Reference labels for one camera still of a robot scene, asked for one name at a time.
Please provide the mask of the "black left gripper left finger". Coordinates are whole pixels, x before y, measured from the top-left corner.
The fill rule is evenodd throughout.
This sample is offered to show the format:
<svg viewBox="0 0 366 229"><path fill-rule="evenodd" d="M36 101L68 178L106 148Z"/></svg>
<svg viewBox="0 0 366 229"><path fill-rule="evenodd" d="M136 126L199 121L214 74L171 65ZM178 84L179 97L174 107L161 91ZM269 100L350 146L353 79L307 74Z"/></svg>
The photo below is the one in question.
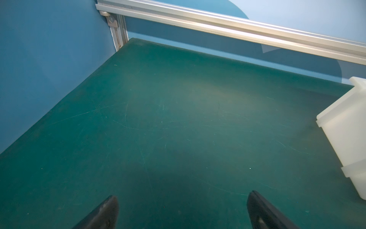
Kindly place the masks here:
<svg viewBox="0 0 366 229"><path fill-rule="evenodd" d="M118 199L116 196L109 196L77 223L73 229L115 229L118 214Z"/></svg>

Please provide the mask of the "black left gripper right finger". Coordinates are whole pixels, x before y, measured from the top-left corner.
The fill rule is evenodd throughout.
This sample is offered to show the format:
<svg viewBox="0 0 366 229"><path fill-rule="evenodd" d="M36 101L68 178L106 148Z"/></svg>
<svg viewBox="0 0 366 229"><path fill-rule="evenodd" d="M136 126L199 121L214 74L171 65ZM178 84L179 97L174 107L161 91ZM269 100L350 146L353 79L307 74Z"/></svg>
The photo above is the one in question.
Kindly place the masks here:
<svg viewBox="0 0 366 229"><path fill-rule="evenodd" d="M249 193L246 205L253 229L299 228L255 190Z"/></svg>

